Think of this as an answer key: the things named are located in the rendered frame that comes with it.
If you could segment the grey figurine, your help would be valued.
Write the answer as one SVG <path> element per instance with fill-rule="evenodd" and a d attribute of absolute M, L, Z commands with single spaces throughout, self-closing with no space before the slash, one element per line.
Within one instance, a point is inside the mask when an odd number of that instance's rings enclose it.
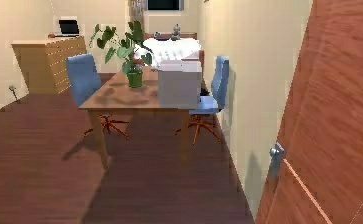
<path fill-rule="evenodd" d="M 176 40 L 179 40 L 180 38 L 181 38 L 180 26 L 178 24 L 176 24 L 173 27 L 173 33 L 172 33 L 172 36 L 171 36 L 171 40 L 176 41 Z"/>

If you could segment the blue office chair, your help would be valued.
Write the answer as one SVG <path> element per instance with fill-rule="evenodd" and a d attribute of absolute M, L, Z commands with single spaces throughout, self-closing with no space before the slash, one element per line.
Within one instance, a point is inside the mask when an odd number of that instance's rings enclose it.
<path fill-rule="evenodd" d="M 193 144 L 196 143 L 201 127 L 208 130 L 217 138 L 218 142 L 221 142 L 220 137 L 210 128 L 210 126 L 214 126 L 214 123 L 205 122 L 202 117 L 218 114 L 225 108 L 229 70 L 229 59 L 222 55 L 217 56 L 215 60 L 215 72 L 211 82 L 211 94 L 200 96 L 198 108 L 189 111 L 190 121 L 188 128 L 191 126 L 196 127 Z"/>
<path fill-rule="evenodd" d="M 91 95 L 101 88 L 101 79 L 97 72 L 94 57 L 90 53 L 69 56 L 66 58 L 66 71 L 70 90 L 76 106 L 80 107 Z M 111 133 L 115 129 L 128 140 L 129 136 L 114 124 L 128 124 L 127 121 L 111 119 L 112 114 L 99 114 L 103 131 Z"/>

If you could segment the brown wooden table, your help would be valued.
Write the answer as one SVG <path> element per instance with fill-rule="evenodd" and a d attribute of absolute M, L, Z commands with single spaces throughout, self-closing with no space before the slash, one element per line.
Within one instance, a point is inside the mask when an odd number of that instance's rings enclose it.
<path fill-rule="evenodd" d="M 100 114 L 137 114 L 137 113 L 176 113 L 180 112 L 181 150 L 187 150 L 190 139 L 187 126 L 190 120 L 188 109 L 176 109 L 161 106 L 158 98 L 158 72 L 150 67 L 143 69 L 143 86 L 130 88 L 128 78 L 121 72 L 115 74 L 92 94 L 81 106 L 88 113 L 95 138 L 95 146 L 100 156 L 102 167 L 107 170 L 109 155 L 107 153 L 104 133 L 101 128 Z"/>

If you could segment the green houseplant in green pot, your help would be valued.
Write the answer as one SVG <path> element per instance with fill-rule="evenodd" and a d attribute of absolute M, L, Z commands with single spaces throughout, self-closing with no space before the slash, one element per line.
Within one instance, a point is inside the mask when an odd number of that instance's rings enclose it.
<path fill-rule="evenodd" d="M 90 45 L 96 41 L 99 49 L 107 49 L 104 62 L 108 63 L 113 56 L 123 60 L 122 73 L 128 78 L 130 88 L 143 85 L 143 67 L 152 64 L 153 51 L 144 44 L 144 32 L 137 20 L 128 23 L 129 32 L 120 38 L 114 26 L 101 28 L 96 24 L 90 38 Z"/>

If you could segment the reddish brown wooden door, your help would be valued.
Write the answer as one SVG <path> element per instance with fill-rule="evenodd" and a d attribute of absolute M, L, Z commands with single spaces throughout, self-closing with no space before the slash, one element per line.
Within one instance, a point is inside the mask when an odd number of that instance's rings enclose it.
<path fill-rule="evenodd" d="M 313 0 L 255 224 L 363 224 L 363 0 Z"/>

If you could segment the dark window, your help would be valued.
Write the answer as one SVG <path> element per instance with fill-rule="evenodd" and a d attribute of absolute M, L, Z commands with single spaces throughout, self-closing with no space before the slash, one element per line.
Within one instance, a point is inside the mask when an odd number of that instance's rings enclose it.
<path fill-rule="evenodd" d="M 147 10 L 154 11 L 182 11 L 184 0 L 147 0 Z"/>

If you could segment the black laptop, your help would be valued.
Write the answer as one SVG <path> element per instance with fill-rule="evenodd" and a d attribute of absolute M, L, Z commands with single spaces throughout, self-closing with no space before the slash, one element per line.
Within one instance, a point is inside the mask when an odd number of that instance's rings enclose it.
<path fill-rule="evenodd" d="M 76 37 L 79 35 L 79 27 L 76 20 L 60 20 L 60 32 L 56 37 Z"/>

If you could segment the patterned curtain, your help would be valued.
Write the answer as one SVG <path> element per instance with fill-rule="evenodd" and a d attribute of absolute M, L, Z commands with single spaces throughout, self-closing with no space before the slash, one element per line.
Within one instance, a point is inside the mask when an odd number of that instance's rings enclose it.
<path fill-rule="evenodd" d="M 141 30 L 144 30 L 144 0 L 128 0 L 130 29 L 138 21 L 141 25 Z"/>

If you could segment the bed with white bedding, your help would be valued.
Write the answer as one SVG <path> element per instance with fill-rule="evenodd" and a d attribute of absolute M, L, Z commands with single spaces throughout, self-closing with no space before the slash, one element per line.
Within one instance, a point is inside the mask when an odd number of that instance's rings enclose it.
<path fill-rule="evenodd" d="M 151 66 L 153 69 L 158 69 L 162 63 L 170 61 L 195 61 L 199 60 L 204 64 L 204 51 L 198 40 L 194 38 L 181 38 L 180 40 L 157 40 L 154 37 L 144 41 L 147 49 L 135 45 L 133 56 L 139 62 L 142 61 L 142 56 L 147 53 L 152 55 Z"/>

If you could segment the grey box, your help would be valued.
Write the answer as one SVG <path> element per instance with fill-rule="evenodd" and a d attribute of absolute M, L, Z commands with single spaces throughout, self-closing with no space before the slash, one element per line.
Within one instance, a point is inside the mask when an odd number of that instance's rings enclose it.
<path fill-rule="evenodd" d="M 202 84 L 200 61 L 167 60 L 158 67 L 158 97 L 164 108 L 196 109 Z"/>

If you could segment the light wooden chest of drawers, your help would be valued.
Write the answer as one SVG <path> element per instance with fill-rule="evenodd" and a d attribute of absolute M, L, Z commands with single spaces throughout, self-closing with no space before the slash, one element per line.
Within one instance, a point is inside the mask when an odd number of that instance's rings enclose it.
<path fill-rule="evenodd" d="M 82 36 L 12 43 L 30 94 L 60 94 L 70 87 L 66 59 L 87 52 Z"/>

